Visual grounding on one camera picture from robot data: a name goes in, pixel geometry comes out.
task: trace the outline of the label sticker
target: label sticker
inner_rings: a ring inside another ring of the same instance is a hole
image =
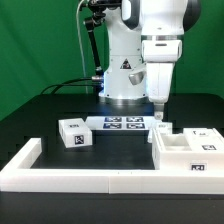
[[[121,122],[121,117],[105,117],[104,122]]]
[[[145,129],[144,123],[128,123],[127,129]]]
[[[78,125],[78,124],[70,124],[69,127],[70,127],[70,128],[78,128],[79,125]]]
[[[205,171],[207,168],[206,164],[191,164],[191,170],[194,171]]]
[[[204,150],[216,150],[214,145],[202,145]]]
[[[127,122],[144,122],[143,117],[127,117]]]
[[[121,129],[121,123],[104,123],[104,129]]]
[[[121,65],[120,69],[131,69],[131,65],[129,64],[128,59],[125,59],[125,61]]]
[[[82,145],[82,144],[84,144],[84,136],[83,135],[75,136],[75,145]]]

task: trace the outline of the white box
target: white box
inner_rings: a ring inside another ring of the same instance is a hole
[[[184,129],[163,135],[153,129],[152,158],[159,170],[224,170],[224,139],[216,129]]]
[[[92,131],[81,118],[59,120],[59,132],[66,148],[92,145]]]

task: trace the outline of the cable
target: cable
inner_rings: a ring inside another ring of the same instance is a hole
[[[48,90],[48,89],[50,89],[50,88],[52,88],[52,87],[58,87],[58,86],[60,86],[60,87],[63,87],[63,86],[91,86],[91,87],[94,87],[94,86],[97,86],[97,85],[93,85],[93,84],[55,84],[55,85],[51,85],[51,86],[48,86],[48,87],[46,87],[41,93],[40,93],[40,95],[43,95],[44,94],[44,92],[46,91],[46,90]]]
[[[72,79],[72,80],[68,80],[66,82],[63,82],[60,85],[71,84],[71,83],[74,83],[74,82],[81,82],[81,81],[89,81],[89,80],[92,80],[92,79],[91,78]],[[61,87],[63,87],[63,86],[57,86],[54,90],[52,90],[51,94],[55,94]]]
[[[81,37],[81,32],[80,32],[80,23],[79,23],[79,11],[80,8],[85,0],[81,0],[80,3],[78,4],[77,11],[76,11],[76,22],[77,22],[77,31],[78,31],[78,40],[79,40],[79,47],[80,47],[80,53],[81,53],[81,58],[82,58],[82,68],[83,68],[83,74],[84,78],[87,77],[86,74],[86,63],[85,63],[85,57],[84,57],[84,52],[83,52],[83,45],[82,45],[82,37]]]

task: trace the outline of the white cube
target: white cube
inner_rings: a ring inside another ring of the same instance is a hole
[[[66,148],[92,145],[92,131],[81,118],[59,120],[59,132]]]

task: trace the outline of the warning label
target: warning label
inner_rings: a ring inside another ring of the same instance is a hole
[[[128,59],[125,59],[125,61],[121,65],[120,69],[131,69],[131,65],[130,65]]]

